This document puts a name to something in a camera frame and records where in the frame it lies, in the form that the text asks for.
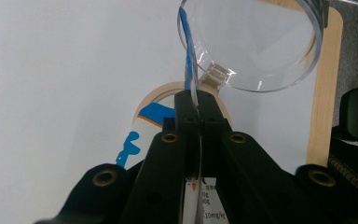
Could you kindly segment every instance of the clear plastic container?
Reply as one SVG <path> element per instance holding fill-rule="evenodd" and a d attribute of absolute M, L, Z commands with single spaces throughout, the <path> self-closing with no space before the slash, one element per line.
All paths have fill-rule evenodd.
<path fill-rule="evenodd" d="M 319 59 L 320 0 L 184 0 L 182 7 L 200 69 L 219 70 L 223 85 L 279 91 L 305 78 Z M 186 46 L 180 20 L 178 31 Z"/>

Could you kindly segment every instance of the white backdrop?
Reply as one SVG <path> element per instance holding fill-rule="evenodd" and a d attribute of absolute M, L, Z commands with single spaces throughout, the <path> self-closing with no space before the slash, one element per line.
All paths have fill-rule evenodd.
<path fill-rule="evenodd" d="M 0 1 L 0 224 L 56 216 L 88 169 L 115 162 L 142 99 L 183 80 L 180 2 Z M 305 162 L 314 77 L 221 94 L 234 129 L 289 172 Z"/>

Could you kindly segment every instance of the clear plastic cup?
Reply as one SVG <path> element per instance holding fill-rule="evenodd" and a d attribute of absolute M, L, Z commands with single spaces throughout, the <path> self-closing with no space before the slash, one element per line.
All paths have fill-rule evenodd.
<path fill-rule="evenodd" d="M 184 0 L 182 7 L 200 69 L 224 74 L 223 85 L 283 90 L 305 78 L 319 59 L 320 0 Z M 178 31 L 186 46 L 180 20 Z"/>

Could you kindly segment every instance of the black chair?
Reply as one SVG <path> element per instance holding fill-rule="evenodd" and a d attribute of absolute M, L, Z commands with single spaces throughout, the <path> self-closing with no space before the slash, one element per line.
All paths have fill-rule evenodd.
<path fill-rule="evenodd" d="M 339 107 L 339 125 L 333 128 L 328 167 L 358 189 L 358 88 L 345 93 Z"/>

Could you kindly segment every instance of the transparent lid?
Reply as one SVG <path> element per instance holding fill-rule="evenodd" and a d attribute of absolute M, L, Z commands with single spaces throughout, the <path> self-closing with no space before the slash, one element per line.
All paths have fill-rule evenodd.
<path fill-rule="evenodd" d="M 320 0 L 185 0 L 182 7 L 199 67 L 224 73 L 225 85 L 282 90 L 318 61 L 324 27 Z M 180 20 L 178 31 L 186 46 Z"/>

